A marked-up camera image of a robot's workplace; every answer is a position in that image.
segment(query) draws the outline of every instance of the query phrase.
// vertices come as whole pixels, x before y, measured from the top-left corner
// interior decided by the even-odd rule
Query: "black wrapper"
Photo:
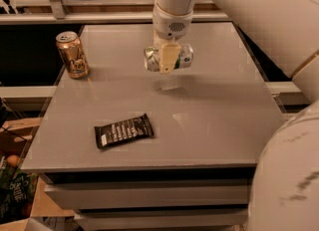
[[[154,135],[150,120],[146,114],[104,126],[95,126],[94,129],[98,148],[119,145]]]

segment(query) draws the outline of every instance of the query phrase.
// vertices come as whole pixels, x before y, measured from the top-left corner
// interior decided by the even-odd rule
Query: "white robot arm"
[[[249,231],[319,227],[319,2],[213,0],[303,91],[312,104],[265,146],[251,192]],[[193,0],[157,0],[155,46],[170,73]]]

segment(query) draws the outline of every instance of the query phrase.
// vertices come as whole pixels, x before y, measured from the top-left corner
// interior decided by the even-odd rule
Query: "can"
[[[178,58],[176,60],[175,69],[188,68],[193,60],[193,49],[190,44],[181,45]],[[160,53],[155,47],[147,47],[144,49],[145,68],[151,72],[160,71]]]
[[[77,33],[72,31],[63,32],[56,37],[56,41],[69,76],[73,79],[79,79],[88,75],[89,64]]]

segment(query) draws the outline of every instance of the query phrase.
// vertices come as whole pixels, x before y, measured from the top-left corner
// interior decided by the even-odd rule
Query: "can lid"
[[[69,42],[76,40],[77,37],[78,37],[77,33],[72,32],[72,31],[66,31],[66,32],[59,34],[56,37],[56,40],[60,43],[69,43]]]

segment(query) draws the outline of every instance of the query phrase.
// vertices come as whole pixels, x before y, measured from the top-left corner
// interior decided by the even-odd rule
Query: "brown soda can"
[[[73,79],[79,79],[88,75],[89,64],[77,33],[72,31],[63,32],[56,37],[56,41],[69,76]]]

